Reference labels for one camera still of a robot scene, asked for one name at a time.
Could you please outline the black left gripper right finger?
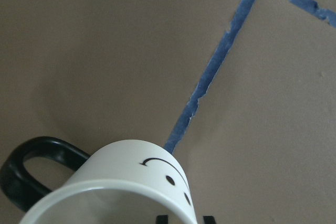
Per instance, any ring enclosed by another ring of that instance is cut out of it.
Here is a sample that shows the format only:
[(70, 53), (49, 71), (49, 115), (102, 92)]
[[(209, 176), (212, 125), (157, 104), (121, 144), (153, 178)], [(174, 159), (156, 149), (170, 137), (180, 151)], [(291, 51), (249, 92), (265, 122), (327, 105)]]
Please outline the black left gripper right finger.
[(203, 216), (203, 220), (205, 224), (216, 224), (214, 216)]

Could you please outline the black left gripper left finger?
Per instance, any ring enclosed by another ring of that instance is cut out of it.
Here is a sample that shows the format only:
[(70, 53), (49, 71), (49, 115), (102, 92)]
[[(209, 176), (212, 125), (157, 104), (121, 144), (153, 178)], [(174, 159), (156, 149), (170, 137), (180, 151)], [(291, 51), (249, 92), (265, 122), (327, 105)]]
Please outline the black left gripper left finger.
[(155, 219), (155, 224), (168, 224), (168, 215), (159, 215)]

